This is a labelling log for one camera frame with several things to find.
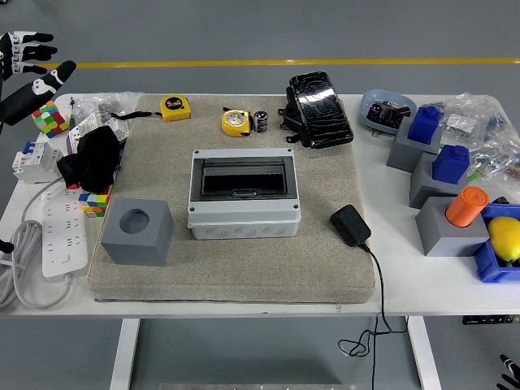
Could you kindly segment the robot right hand black fingers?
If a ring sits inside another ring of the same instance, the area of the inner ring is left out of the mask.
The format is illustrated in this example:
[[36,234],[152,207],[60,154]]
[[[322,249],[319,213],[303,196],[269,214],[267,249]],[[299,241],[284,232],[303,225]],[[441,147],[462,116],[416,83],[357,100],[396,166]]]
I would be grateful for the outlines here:
[[504,354],[500,355],[500,360],[509,373],[500,376],[501,382],[496,384],[496,388],[500,390],[519,389],[519,365]]

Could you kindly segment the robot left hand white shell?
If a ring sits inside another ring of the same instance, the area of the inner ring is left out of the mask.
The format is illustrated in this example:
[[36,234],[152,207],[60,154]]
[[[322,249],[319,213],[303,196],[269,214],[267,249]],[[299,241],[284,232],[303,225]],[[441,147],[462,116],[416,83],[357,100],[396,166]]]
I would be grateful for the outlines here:
[[1,125],[13,126],[31,115],[57,93],[76,70],[67,60],[52,71],[39,66],[58,52],[54,36],[43,32],[14,31],[1,35],[1,82],[14,74],[34,73],[37,78],[1,99]]

